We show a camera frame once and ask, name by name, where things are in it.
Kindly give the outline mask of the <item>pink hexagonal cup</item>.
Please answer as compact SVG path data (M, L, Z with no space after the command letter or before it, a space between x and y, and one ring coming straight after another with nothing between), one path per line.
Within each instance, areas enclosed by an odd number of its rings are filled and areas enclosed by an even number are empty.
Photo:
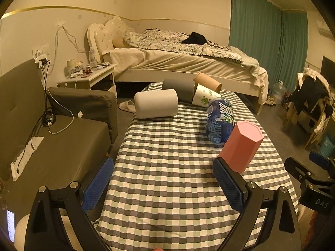
M233 171L242 174L263 139L264 135L257 125L249 121L237 122L218 157L223 158Z

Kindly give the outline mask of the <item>white cup green print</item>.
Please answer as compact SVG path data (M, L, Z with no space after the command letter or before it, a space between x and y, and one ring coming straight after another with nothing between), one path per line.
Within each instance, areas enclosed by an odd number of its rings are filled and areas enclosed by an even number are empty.
M209 102L218 97L221 97L221 94L212 91L211 89L200 84L197 84L192 100L192 105L208 107Z

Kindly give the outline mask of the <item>light grey cup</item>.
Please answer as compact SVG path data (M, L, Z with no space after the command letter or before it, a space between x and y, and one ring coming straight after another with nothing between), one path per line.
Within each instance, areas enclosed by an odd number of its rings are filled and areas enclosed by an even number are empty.
M178 96L174 89L138 92L134 100L138 119L173 117L178 113Z

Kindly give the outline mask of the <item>teal basket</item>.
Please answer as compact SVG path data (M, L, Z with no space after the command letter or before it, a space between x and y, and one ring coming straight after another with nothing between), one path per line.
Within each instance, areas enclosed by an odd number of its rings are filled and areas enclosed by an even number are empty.
M324 139L322 140L320 146L320 153L322 156L328 158L331 157L334 153L334 137L330 134L326 134Z

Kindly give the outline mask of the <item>wooden chair with clothes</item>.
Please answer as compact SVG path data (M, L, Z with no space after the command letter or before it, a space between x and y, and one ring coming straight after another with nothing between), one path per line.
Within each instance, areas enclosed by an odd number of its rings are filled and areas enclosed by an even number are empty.
M334 100L328 81L316 70L306 67L297 74L297 86L290 94L285 124L295 125L301 113L306 114L311 133L305 147L319 140L333 115Z

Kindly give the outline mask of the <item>clear water jug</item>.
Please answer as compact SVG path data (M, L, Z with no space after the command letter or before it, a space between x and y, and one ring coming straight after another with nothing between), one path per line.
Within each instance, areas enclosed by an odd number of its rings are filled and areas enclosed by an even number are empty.
M283 81L281 80L277 81L277 83L275 83L275 85L273 86L272 95L271 95L275 104L282 103L285 92L286 92L286 87L284 86Z

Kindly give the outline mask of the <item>black television screen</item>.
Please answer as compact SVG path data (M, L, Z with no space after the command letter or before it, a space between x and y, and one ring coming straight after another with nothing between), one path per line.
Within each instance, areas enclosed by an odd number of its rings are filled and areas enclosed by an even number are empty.
M328 81L330 86L335 86L335 62L324 56L322 58L320 73Z

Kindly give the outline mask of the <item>grey white checkered tablecloth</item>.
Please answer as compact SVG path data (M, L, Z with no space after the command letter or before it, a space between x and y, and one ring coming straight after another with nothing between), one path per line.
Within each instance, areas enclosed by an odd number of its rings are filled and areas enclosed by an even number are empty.
M180 104L171 119L133 119L97 226L112 250L216 250L238 217L212 172L222 147L207 111Z

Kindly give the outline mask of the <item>bed with beige sheet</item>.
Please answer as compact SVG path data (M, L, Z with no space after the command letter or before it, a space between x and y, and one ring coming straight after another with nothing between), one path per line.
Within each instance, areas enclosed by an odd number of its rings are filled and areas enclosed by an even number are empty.
M195 56L163 50L140 48L113 48L103 52L103 58L116 64L115 73L121 75L128 69L154 71L180 71L184 73L205 73L211 77L245 83L257 91L258 104L266 102L269 90L267 71L257 59L248 56L239 48L226 45L242 56L243 63L214 57Z

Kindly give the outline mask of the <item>white bedside table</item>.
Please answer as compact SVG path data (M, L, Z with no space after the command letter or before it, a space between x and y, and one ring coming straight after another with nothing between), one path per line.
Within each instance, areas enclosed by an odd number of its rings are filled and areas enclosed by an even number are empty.
M117 97L117 89L114 78L116 64L109 64L103 69L93 71L84 77L65 78L57 82L57 87L78 88L86 90L107 90Z

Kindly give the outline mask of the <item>clear plastic bottle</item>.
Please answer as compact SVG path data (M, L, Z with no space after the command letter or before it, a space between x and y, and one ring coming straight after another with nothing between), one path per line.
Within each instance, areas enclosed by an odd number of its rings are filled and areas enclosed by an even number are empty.
M97 58L96 58L96 52L93 48L90 48L89 50L89 64L91 71L97 70Z

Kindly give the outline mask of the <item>black garment on bed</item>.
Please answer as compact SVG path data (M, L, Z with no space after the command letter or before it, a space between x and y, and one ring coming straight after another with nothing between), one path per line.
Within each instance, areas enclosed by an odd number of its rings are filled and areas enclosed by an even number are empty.
M196 44L196 45L204 45L207 42L207 39L197 32L192 32L188 38L182 41L183 44Z

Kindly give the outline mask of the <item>white tufted headboard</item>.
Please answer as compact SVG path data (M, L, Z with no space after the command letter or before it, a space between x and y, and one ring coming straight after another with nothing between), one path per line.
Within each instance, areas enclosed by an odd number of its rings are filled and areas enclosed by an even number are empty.
M95 52L98 62L103 61L103 52L114 48L113 39L123 38L129 26L124 23L120 16L115 15L106 24L93 23L89 25L87 37L90 49Z

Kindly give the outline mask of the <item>beige pillow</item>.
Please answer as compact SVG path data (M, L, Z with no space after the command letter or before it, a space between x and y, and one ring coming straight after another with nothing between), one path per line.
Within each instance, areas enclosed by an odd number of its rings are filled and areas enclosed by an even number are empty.
M114 38L112 40L112 44L113 44L113 47L114 48L122 48L122 49L125 49L125 48L133 48L133 46L131 46L130 44L127 44L123 38Z

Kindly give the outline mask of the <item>floral patterned duvet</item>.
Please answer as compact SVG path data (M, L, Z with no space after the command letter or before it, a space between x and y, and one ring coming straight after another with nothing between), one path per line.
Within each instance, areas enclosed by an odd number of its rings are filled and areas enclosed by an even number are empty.
M163 31L157 28L149 28L142 33L128 30L124 35L124 41L135 48L146 50L163 50L174 53L184 53L195 56L221 58L243 63L242 56L233 52L228 46L221 46L207 40L204 45L183 44L189 34L173 31Z

